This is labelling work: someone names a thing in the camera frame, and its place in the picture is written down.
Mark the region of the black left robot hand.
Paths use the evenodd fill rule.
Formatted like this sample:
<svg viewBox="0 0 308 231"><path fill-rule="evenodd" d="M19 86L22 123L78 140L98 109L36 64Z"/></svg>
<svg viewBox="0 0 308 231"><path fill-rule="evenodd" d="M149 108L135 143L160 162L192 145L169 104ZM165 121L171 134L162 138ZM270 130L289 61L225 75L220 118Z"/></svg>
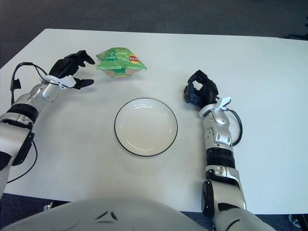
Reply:
<svg viewBox="0 0 308 231"><path fill-rule="evenodd" d="M93 79L78 79L73 77L79 67L85 67L84 62L95 64L94 60L86 53L85 50L70 54L63 59L59 59L49 72L49 77L55 80L59 88L64 89L81 89L94 83Z"/></svg>

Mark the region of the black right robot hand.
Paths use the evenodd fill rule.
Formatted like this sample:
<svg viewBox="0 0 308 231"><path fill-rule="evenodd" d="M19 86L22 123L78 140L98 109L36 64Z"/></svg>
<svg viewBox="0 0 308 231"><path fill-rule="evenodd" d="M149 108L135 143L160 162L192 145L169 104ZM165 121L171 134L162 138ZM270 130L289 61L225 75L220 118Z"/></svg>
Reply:
<svg viewBox="0 0 308 231"><path fill-rule="evenodd" d="M199 90L194 87L193 83L195 81L202 84ZM191 103L203 108L217 102L218 89L216 84L210 80L204 72L198 70L189 78L183 93L186 103Z"/></svg>

